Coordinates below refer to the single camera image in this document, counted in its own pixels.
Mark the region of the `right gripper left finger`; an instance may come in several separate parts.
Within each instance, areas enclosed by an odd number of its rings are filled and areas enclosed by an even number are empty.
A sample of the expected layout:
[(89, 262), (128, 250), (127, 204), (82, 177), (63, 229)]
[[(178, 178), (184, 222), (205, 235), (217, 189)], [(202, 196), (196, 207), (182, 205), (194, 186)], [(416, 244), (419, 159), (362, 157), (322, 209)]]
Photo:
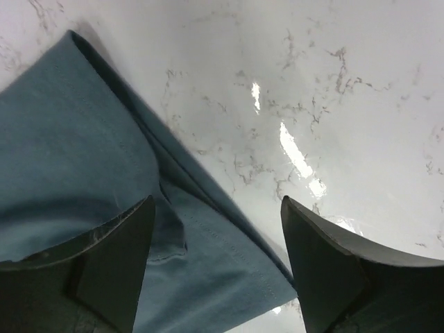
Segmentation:
[(88, 232), (1, 263), (2, 332), (132, 332), (155, 224), (152, 196)]

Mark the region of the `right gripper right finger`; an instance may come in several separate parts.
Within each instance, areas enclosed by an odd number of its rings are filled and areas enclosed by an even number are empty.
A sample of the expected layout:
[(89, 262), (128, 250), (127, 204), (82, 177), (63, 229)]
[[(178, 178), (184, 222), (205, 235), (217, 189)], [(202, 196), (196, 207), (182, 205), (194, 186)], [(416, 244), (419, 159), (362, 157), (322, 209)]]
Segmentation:
[(282, 200), (307, 332), (442, 332), (443, 261), (366, 239)]

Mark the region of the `blue-grey t-shirt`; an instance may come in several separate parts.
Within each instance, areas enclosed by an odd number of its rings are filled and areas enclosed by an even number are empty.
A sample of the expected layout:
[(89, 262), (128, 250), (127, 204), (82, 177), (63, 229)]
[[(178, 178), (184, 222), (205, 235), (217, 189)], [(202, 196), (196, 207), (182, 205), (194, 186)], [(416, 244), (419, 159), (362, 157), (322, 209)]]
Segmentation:
[(69, 241), (152, 196), (132, 332), (225, 332), (296, 296), (235, 204), (79, 34), (1, 93), (1, 263)]

